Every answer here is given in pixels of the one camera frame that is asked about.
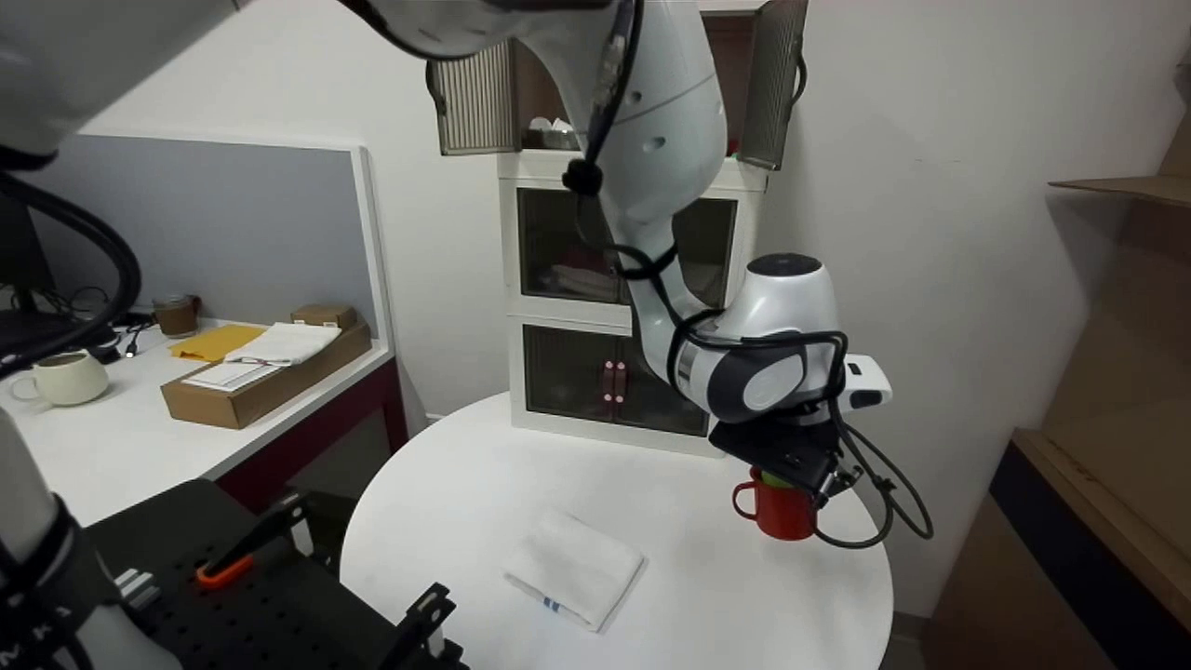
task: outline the white paper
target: white paper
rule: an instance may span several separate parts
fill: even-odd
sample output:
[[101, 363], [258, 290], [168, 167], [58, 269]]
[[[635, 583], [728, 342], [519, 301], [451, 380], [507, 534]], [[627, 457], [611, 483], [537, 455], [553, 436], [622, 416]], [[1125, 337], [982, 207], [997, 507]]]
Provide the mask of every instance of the white paper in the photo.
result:
[[564, 605], [576, 620], [604, 627], [627, 591], [642, 554], [560, 513], [544, 513], [507, 562], [544, 605]]
[[220, 359], [197, 374], [188, 374], [188, 387], [208, 387], [208, 390], [237, 390], [249, 387], [260, 374], [277, 371], [277, 363], [260, 363], [260, 359]]
[[224, 359], [301, 363], [338, 337], [333, 323], [272, 323], [260, 337], [230, 349]]

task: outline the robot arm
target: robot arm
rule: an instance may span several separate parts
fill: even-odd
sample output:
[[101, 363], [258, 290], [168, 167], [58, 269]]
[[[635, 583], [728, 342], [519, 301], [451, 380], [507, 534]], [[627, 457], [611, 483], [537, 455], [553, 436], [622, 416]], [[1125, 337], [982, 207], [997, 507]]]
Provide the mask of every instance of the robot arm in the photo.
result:
[[[243, 3], [0, 3], [0, 167], [47, 165], [68, 135]], [[488, 43], [524, 42], [586, 136], [564, 181], [581, 201], [598, 198], [605, 213], [650, 371], [717, 416], [712, 436], [717, 446], [800, 478], [817, 500], [836, 491], [830, 477], [836, 465], [833, 416], [885, 402], [889, 384], [872, 358], [846, 358], [826, 269], [811, 256], [751, 259], [736, 301], [708, 312], [683, 286], [674, 254], [674, 213], [712, 186], [724, 147], [715, 62], [688, 0], [342, 3], [424, 59], [461, 59]], [[68, 511], [53, 502], [2, 413], [0, 502], [0, 591], [31, 554], [78, 545], [69, 544], [78, 526], [63, 526]], [[101, 667], [173, 667], [119, 605], [95, 605], [78, 626], [74, 636]]]

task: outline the white round table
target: white round table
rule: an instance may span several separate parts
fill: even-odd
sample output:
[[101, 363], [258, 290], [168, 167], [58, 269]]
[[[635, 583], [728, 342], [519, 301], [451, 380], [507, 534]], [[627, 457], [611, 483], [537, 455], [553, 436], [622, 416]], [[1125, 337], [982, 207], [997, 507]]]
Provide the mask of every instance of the white round table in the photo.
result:
[[[508, 424], [483, 397], [408, 439], [361, 496], [342, 583], [389, 620], [442, 581], [442, 631], [475, 670], [875, 670], [893, 626], [885, 545], [779, 544], [728, 507], [746, 465]], [[642, 554], [604, 631], [547, 609], [503, 574], [544, 511]], [[849, 491], [836, 534], [875, 533]]]

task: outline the red cup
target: red cup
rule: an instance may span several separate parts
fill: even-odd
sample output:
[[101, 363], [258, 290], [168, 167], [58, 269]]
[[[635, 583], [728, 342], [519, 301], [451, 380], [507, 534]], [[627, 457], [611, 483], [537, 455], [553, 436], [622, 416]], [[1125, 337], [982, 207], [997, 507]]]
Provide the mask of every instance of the red cup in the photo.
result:
[[816, 500], [800, 487], [767, 478], [758, 469], [732, 487], [732, 511], [774, 541], [808, 541], [816, 533]]

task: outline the tabletop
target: tabletop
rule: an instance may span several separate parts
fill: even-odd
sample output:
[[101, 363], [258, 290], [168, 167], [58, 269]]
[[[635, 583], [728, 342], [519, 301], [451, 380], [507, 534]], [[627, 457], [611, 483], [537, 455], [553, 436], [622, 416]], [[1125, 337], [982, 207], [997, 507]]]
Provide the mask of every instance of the tabletop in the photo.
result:
[[[442, 416], [361, 496], [342, 583], [398, 620], [442, 581], [445, 636], [475, 670], [875, 670], [893, 626], [885, 545], [779, 544], [728, 507], [746, 465], [508, 424], [508, 393]], [[503, 575], [544, 511], [642, 554], [604, 631], [547, 609]], [[872, 534], [862, 502], [836, 496], [817, 526]]]
[[2, 380], [0, 405], [31, 444], [45, 483], [68, 500], [80, 526], [91, 526], [182, 478], [230, 472], [385, 359], [389, 353], [375, 337], [367, 353], [249, 428], [208, 428], [171, 421], [160, 384], [199, 363], [171, 358], [168, 337], [152, 328], [140, 333], [140, 358], [109, 363], [112, 390], [104, 397], [74, 409], [18, 402], [12, 393], [18, 374], [12, 374]]

